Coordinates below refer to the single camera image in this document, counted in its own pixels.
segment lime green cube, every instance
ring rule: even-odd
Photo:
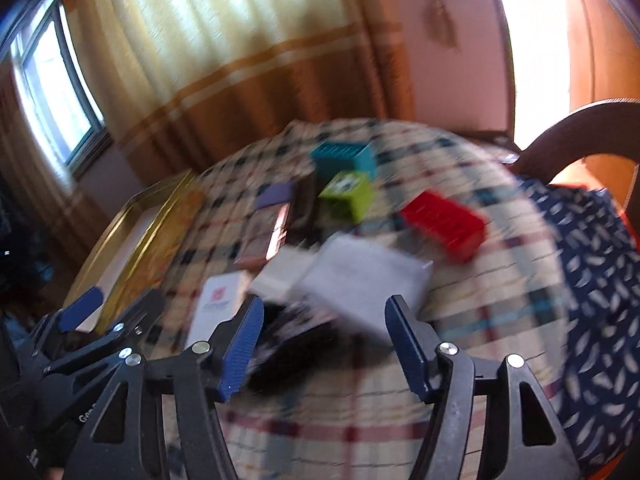
[[[359,224],[373,202],[373,187],[365,171],[341,171],[320,193],[320,200],[332,218]]]

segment red plastic block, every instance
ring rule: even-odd
[[[449,256],[459,262],[469,261],[486,238],[481,217],[431,191],[420,193],[400,214],[409,225],[436,238]]]

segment red logo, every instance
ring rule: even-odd
[[[219,286],[218,288],[213,289],[213,292],[211,293],[211,301],[221,300],[225,295],[225,291],[226,286]]]

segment round table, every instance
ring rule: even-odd
[[[444,340],[479,357],[521,354],[553,397],[562,365],[570,292],[552,233],[516,179],[483,149],[461,137],[403,121],[294,121],[279,136],[247,146],[206,171],[208,199],[194,218],[163,290],[169,306],[152,331],[152,358],[179,352],[204,281],[233,269],[255,197],[274,182],[309,172],[309,152],[326,139],[372,142],[375,199],[361,236],[404,229],[400,208],[425,189],[457,200],[487,222],[487,240],[468,264],[454,264],[425,242],[413,252],[434,260],[431,291],[418,318]],[[475,478],[484,421],[476,397],[461,478]],[[175,420],[166,406],[170,464],[180,471]],[[430,407],[407,386],[395,353],[353,338],[338,362],[279,396],[241,390],[219,405],[240,478],[406,479],[424,436]]]

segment navy blue fabric with white pattern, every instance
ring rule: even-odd
[[[640,428],[640,255],[606,190],[522,187],[554,229],[576,300],[557,410],[589,474]]]

